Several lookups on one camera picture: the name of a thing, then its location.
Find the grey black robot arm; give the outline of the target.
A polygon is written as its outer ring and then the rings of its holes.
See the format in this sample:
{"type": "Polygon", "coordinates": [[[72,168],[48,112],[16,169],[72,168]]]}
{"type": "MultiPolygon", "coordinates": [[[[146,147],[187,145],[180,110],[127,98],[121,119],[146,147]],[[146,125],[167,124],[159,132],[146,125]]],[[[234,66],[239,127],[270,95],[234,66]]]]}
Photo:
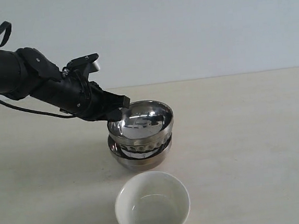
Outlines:
{"type": "Polygon", "coordinates": [[[0,50],[0,95],[11,100],[32,97],[56,106],[60,114],[21,108],[0,100],[14,110],[62,119],[85,121],[118,121],[130,99],[103,90],[89,81],[89,74],[99,66],[96,53],[70,60],[59,69],[35,48],[20,48],[15,52],[0,50]]]}

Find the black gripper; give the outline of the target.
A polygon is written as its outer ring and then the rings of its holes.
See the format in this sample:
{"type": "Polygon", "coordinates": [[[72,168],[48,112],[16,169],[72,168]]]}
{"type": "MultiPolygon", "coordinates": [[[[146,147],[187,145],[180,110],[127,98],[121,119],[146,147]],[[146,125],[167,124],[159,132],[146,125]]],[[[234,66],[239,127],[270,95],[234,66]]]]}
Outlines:
{"type": "Polygon", "coordinates": [[[103,91],[79,70],[69,73],[59,82],[46,81],[32,92],[31,97],[89,122],[120,121],[123,115],[120,108],[129,108],[130,105],[128,96],[103,91]]]}

